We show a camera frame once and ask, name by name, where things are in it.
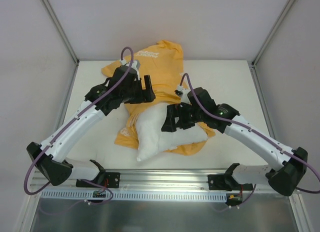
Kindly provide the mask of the white pillow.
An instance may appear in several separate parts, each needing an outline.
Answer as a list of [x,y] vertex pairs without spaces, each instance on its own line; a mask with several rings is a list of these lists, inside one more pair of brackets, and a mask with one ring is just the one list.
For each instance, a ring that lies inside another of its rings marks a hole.
[[175,132],[161,131],[167,116],[167,106],[167,103],[158,103],[138,116],[135,123],[137,161],[148,160],[161,152],[191,156],[198,153],[207,142],[209,135],[198,124],[189,129],[178,128]]

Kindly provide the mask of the orange Mickey Mouse pillowcase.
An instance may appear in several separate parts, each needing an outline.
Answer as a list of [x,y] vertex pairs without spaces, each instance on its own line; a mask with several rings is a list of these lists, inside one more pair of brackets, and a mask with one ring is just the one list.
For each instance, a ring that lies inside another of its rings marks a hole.
[[[140,75],[150,75],[155,100],[151,103],[125,104],[129,118],[125,127],[118,132],[114,143],[138,151],[139,141],[136,131],[138,116],[159,103],[171,105],[180,102],[180,98],[174,91],[181,82],[184,72],[184,52],[180,44],[160,40],[155,45],[136,52],[134,59],[140,62]],[[200,122],[196,125],[201,126],[209,138],[215,135],[215,132],[204,123]]]

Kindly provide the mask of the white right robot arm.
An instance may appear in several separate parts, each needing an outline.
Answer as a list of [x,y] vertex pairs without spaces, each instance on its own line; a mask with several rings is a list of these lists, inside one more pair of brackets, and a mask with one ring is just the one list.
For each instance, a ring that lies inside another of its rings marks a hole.
[[231,191],[243,184],[269,185],[283,196],[291,196],[307,170],[308,153],[301,147],[293,149],[264,135],[252,126],[238,110],[222,103],[216,104],[208,91],[194,91],[177,86],[175,94],[180,103],[166,108],[161,130],[173,133],[187,130],[197,123],[228,135],[259,155],[266,165],[233,163],[213,184],[220,190]]

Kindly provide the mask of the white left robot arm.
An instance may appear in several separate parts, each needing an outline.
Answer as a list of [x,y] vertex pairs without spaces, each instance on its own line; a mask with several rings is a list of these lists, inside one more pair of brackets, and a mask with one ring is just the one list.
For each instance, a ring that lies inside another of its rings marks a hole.
[[77,111],[53,135],[41,143],[31,142],[26,150],[51,185],[76,179],[99,187],[104,183],[105,169],[93,159],[69,159],[69,152],[91,127],[122,103],[151,103],[155,98],[149,75],[140,78],[136,69],[121,65],[112,77],[90,89]]

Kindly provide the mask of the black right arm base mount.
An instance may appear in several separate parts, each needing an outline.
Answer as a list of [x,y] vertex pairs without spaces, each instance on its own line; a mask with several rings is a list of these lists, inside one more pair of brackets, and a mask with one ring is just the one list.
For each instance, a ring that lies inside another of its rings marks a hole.
[[241,185],[231,175],[209,174],[207,176],[209,190],[240,191]]

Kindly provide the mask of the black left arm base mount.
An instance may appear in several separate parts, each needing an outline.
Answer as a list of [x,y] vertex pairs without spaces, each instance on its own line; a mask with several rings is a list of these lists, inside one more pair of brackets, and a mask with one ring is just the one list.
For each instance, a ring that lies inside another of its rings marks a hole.
[[77,179],[75,186],[77,188],[100,188],[104,186],[111,189],[118,189],[120,186],[119,172],[107,172],[101,171],[93,180],[89,180],[89,183],[85,179]]

